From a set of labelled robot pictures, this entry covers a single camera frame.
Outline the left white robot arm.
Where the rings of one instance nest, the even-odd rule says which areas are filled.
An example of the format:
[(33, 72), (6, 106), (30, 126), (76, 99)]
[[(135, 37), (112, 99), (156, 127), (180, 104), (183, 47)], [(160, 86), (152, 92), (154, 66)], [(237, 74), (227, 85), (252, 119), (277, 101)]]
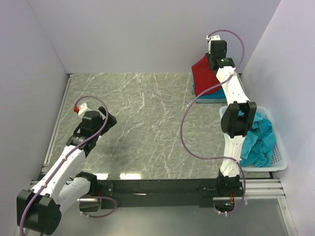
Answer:
[(47, 174), (30, 190), (21, 190), (16, 198), (17, 225), (20, 235), (25, 229), (51, 235), (64, 212), (81, 197), (100, 198), (97, 176), (81, 172), (67, 184), (73, 171), (95, 148), (100, 136), (117, 124), (106, 107), (93, 111), (74, 107), (82, 118), (68, 138), (58, 160)]

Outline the red t shirt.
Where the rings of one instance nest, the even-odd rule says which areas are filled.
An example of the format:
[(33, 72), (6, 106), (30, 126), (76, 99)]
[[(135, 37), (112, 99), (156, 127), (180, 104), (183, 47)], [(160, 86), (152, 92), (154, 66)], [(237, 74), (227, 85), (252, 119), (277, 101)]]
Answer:
[(195, 95), (199, 95), (208, 88), (219, 84), (214, 72), (209, 68), (208, 57), (206, 55), (196, 62), (191, 67), (191, 70)]

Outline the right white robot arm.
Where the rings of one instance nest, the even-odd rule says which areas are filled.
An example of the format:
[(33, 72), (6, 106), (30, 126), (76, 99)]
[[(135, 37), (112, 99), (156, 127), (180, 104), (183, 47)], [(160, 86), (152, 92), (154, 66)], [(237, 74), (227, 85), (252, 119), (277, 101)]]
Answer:
[(219, 35), (208, 38), (209, 67), (221, 84), (227, 101), (220, 121), (225, 140), (224, 159), (216, 184), (216, 191), (221, 196), (242, 190), (239, 169), (241, 149), (257, 110), (256, 103), (244, 93), (233, 59), (227, 58), (226, 54), (226, 41)]

